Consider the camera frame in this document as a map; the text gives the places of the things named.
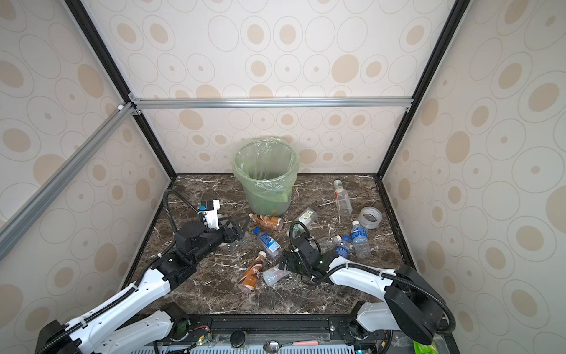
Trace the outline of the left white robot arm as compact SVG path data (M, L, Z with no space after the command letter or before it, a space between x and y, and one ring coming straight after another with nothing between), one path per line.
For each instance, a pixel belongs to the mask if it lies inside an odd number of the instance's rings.
M132 318L190 278L199 262L221 244L242 240L249 222L248 216L224 216L216 229L210 229L203 221L187 222L174 234L172 244L147 265L134 283L65 324L54 320L45 325L35 351L127 353L167 337L185 338L188 317L178 305L166 305L137 322L132 322Z

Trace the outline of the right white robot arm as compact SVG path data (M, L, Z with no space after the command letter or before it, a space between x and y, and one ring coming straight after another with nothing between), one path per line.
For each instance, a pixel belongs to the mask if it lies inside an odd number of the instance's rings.
M445 300L407 265L395 270L359 264L336 252L319 252L302 235L282 253L279 268L314 284L346 286L379 299L365 302L355 314L355 324L366 332L398 330L421 345L431 345L436 334L455 328Z

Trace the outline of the white bottle red cap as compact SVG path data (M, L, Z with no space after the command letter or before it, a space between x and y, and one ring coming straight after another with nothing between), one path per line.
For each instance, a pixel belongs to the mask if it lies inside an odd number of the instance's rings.
M274 287L275 284L278 283L278 281L289 274L290 272L288 270L280 269L278 266L274 266L265 271L262 277L267 286Z

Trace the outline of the brown tea bottle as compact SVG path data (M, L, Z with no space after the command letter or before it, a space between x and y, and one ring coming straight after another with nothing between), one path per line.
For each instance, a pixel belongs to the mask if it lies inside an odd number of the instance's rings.
M284 221L280 217L272 216L272 215L258 215L258 214L249 214L250 220L258 225L258 227L262 227L267 230L274 230L280 231L284 226Z
M260 251L239 280L238 287L243 293L250 294L255 291L259 276L264 269L266 256L267 254L265 252Z

